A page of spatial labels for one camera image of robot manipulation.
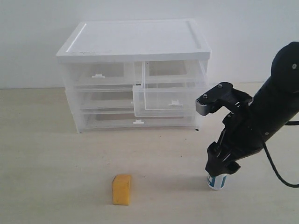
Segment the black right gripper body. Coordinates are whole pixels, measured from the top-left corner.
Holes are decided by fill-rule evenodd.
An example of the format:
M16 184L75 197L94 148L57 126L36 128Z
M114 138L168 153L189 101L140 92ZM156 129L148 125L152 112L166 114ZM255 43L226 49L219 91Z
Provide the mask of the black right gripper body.
M239 90L232 90L224 99L220 100L221 106L230 110L223 119L225 128L217 142L213 142L207 150L209 163L229 163L237 161L244 155L241 146L241 127L249 118L248 102L252 97Z

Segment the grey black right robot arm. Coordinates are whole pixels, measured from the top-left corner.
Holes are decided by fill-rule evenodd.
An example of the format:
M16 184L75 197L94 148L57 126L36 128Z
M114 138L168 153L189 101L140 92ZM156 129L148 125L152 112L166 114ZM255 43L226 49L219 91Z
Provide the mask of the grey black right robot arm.
M258 92L249 94L222 82L196 100L201 115L221 107L230 113L217 142L207 149L211 176L234 174L237 160L259 153L263 144L299 112L299 44L291 42L274 57L271 76Z

